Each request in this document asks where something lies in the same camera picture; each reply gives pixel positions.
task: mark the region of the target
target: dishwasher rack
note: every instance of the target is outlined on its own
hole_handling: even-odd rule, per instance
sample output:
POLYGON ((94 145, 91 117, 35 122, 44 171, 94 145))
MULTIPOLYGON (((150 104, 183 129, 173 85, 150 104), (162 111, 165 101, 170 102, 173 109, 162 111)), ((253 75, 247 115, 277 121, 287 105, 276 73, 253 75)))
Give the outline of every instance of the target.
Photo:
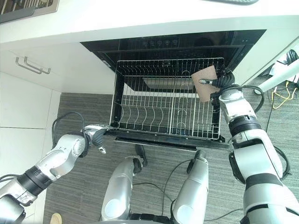
POLYGON ((191 75, 224 58, 118 61, 110 125, 132 133, 217 140, 218 106, 201 102, 191 75))

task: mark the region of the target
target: cabinet handle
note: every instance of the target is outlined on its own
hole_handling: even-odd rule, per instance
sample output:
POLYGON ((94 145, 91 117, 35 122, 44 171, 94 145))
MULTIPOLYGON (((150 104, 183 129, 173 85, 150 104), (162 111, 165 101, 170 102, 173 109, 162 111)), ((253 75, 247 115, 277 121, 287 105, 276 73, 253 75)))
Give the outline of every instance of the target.
POLYGON ((39 68, 37 68, 37 67, 35 67, 35 66, 29 64, 29 63, 27 62, 27 57, 24 57, 24 63, 25 63, 26 65, 28 65, 29 67, 31 67, 31 68, 33 68, 33 69, 36 69, 36 70, 38 70, 38 71, 41 71, 41 72, 43 72, 43 73, 45 73, 45 74, 50 74, 50 72, 51 72, 51 69, 50 69, 50 68, 48 68, 48 71, 44 71, 44 70, 42 70, 42 69, 39 69, 39 68))
POLYGON ((50 74, 50 72, 51 72, 51 69, 50 69, 50 68, 48 69, 48 71, 44 71, 44 70, 42 70, 42 69, 39 69, 39 68, 37 68, 37 67, 35 67, 35 66, 29 64, 29 63, 27 62, 27 57, 24 57, 24 63, 25 63, 27 66, 29 66, 29 67, 31 67, 31 68, 33 68, 33 69, 36 69, 37 71, 36 71, 36 70, 33 70, 33 69, 31 69, 31 68, 28 68, 28 67, 26 67, 26 66, 24 66, 24 65, 22 65, 22 64, 20 64, 20 63, 19 63, 19 57, 16 57, 16 58, 15 58, 15 63, 16 63, 17 65, 19 65, 20 67, 25 68, 25 69, 27 69, 27 70, 29 70, 29 71, 35 72, 35 73, 37 73, 37 74, 41 74, 42 72, 45 73, 45 74, 50 74))

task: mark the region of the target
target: shoe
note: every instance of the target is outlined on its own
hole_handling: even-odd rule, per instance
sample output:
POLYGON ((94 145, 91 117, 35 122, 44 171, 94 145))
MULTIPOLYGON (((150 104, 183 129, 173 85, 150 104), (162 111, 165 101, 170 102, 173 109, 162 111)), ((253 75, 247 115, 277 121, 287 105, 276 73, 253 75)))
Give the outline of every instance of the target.
POLYGON ((62 224, 62 218, 59 213, 54 213, 51 217, 50 224, 62 224))

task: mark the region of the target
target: dishwasher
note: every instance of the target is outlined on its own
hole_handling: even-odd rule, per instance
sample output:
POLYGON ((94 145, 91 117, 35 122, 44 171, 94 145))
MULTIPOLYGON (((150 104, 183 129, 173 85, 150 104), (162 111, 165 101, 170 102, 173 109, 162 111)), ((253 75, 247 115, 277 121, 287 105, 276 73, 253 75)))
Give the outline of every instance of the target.
POLYGON ((115 72, 108 135, 116 141, 195 150, 229 148, 221 109, 201 102, 191 75, 234 70, 265 30, 82 42, 115 72))

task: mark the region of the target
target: white countertop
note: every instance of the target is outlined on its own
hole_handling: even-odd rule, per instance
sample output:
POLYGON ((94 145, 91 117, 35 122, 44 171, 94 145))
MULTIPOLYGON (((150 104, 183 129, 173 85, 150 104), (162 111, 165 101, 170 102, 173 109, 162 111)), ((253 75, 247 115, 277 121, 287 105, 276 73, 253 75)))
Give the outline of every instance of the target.
POLYGON ((206 0, 60 0, 55 13, 0 25, 0 49, 221 30, 299 29, 294 2, 259 0, 240 6, 206 0))

